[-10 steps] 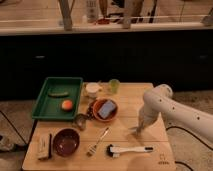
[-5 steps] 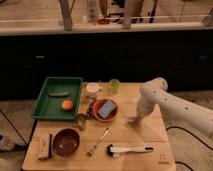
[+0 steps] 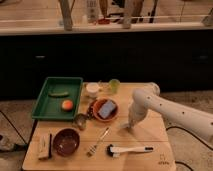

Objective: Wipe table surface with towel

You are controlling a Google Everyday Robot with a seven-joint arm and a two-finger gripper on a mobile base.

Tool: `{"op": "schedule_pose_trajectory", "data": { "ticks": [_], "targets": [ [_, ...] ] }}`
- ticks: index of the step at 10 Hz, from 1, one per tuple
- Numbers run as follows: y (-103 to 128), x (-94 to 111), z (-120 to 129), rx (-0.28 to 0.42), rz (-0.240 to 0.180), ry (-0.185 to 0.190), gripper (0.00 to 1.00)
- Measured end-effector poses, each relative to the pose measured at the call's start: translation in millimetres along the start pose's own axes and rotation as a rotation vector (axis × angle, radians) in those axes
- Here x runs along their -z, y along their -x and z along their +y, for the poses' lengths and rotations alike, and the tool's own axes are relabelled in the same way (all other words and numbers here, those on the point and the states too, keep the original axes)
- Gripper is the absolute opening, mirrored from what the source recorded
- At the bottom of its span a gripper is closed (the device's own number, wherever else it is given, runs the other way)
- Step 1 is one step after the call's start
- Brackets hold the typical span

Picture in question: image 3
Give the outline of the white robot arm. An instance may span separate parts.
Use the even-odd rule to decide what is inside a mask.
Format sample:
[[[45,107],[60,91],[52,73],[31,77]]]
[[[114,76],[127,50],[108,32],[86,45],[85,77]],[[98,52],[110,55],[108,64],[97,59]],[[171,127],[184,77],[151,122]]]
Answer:
[[[213,143],[213,114],[160,97],[160,88],[155,83],[135,88],[132,99],[129,108],[131,127],[144,120],[148,110],[153,110]]]

